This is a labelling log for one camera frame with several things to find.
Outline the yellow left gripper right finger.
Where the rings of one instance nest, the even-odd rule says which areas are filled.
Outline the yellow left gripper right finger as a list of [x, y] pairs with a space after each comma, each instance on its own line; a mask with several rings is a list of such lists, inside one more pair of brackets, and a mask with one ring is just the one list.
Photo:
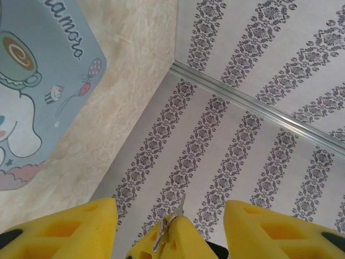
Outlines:
[[225, 204], [230, 259], [345, 259], [345, 235], [242, 201]]

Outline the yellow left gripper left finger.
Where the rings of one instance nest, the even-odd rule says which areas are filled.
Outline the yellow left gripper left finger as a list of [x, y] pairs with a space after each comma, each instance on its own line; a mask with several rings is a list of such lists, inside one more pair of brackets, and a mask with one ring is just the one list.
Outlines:
[[1, 233], [0, 259], [111, 259], [117, 224], [115, 199], [98, 199]]

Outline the blue cartoon print mat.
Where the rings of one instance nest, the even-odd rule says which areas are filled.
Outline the blue cartoon print mat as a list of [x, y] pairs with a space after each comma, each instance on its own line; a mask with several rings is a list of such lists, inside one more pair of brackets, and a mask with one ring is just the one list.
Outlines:
[[106, 66], [76, 0], [0, 0], [0, 191], [42, 169]]

